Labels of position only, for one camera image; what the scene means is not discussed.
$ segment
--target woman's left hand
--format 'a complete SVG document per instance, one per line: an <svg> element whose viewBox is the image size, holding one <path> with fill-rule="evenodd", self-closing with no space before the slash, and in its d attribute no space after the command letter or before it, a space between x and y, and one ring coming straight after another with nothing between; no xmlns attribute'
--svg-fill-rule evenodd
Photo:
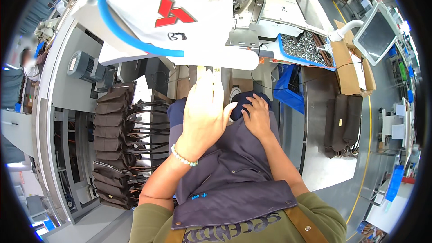
<svg viewBox="0 0 432 243"><path fill-rule="evenodd" d="M207 70L187 96L177 153L189 161L198 160L222 136L236 105L237 102L223 107L222 83L215 81L213 73Z"/></svg>

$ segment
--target yellow line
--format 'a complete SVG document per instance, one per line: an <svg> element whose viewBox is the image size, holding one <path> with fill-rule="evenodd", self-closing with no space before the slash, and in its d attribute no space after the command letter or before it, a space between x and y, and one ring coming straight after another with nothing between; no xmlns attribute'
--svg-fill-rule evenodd
<svg viewBox="0 0 432 243"><path fill-rule="evenodd" d="M342 17L343 21L344 21L345 24L346 24L347 21L346 21L345 18L343 17L342 12L340 12L340 9L339 9L338 5L336 5L336 2L334 2L333 0L331 0L331 1L333 2L334 6L337 8L337 10L338 10L340 16Z"/></svg>
<svg viewBox="0 0 432 243"><path fill-rule="evenodd" d="M371 153L371 141L372 141L372 107L371 107L371 96L368 96L368 98L369 98L369 149L368 149L368 157L366 158L366 166L364 167L363 180L362 180L362 184L360 185L359 194L357 194L357 199L356 199L356 201L354 203L353 210L351 211L351 214L349 214L349 217L348 217L348 220L346 221L346 224L348 224L349 219L353 215L354 209L355 209L355 207L357 205L357 201L359 201L360 193L362 191L363 183L364 183L365 177L366 177L366 171L368 170L369 155Z"/></svg>
<svg viewBox="0 0 432 243"><path fill-rule="evenodd" d="M353 236L355 236L357 234L357 232L354 233L354 235L350 236L346 241L348 242L348 240L350 240L351 238L353 238Z"/></svg>

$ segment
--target red logo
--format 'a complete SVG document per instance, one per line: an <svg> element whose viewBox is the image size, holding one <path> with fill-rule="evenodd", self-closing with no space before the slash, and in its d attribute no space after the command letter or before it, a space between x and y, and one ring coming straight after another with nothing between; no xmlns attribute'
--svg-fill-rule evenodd
<svg viewBox="0 0 432 243"><path fill-rule="evenodd" d="M175 24L177 19L183 23L194 23L197 21L189 13L187 13L184 8L172 8L174 2L174 0L161 0L158 13L162 15L163 18L156 19L155 27L163 27Z"/></svg>

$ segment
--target display screen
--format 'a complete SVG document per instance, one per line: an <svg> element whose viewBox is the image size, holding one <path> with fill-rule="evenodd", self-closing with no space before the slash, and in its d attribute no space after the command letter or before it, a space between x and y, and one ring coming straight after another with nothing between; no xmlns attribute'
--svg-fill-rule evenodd
<svg viewBox="0 0 432 243"><path fill-rule="evenodd" d="M368 27L359 37L358 42L377 61L392 43L396 34L378 10Z"/></svg>

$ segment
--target hand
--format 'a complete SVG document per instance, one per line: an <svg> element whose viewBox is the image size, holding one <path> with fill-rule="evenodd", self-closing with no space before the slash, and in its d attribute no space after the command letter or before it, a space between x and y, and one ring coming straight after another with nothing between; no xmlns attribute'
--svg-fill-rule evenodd
<svg viewBox="0 0 432 243"><path fill-rule="evenodd" d="M222 136L236 105L237 102L230 103L223 108L222 83L215 81L207 70L187 96L177 153L189 161L198 160Z"/></svg>
<svg viewBox="0 0 432 243"><path fill-rule="evenodd" d="M270 129L270 116L269 116L269 105L267 102L254 94L254 97L246 97L252 105L244 104L250 116L245 110L241 110L243 114L243 119L245 120L246 127L253 135L255 135L258 140L261 140L268 135L273 134Z"/></svg>

